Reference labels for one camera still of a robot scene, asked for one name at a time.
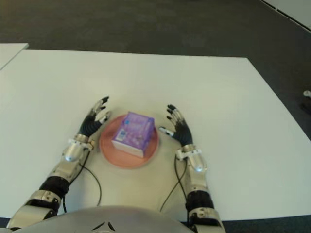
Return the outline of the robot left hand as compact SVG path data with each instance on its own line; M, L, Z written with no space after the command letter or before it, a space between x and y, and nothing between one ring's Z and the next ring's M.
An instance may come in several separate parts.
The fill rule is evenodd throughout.
M105 104L108 102L108 99L109 96L103 97L94 104L94 106L90 109L89 113L83 120L79 128L78 134L90 137L110 119L112 115L111 111L108 111L100 116L100 113L102 113L103 110L106 109Z

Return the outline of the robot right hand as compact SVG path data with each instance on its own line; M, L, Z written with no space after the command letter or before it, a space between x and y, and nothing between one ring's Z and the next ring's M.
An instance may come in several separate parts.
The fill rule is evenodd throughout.
M172 104L167 105L167 112L170 114L167 119L173 124L174 131L163 126L159 130L179 142L182 147L193 144L190 128L181 112Z

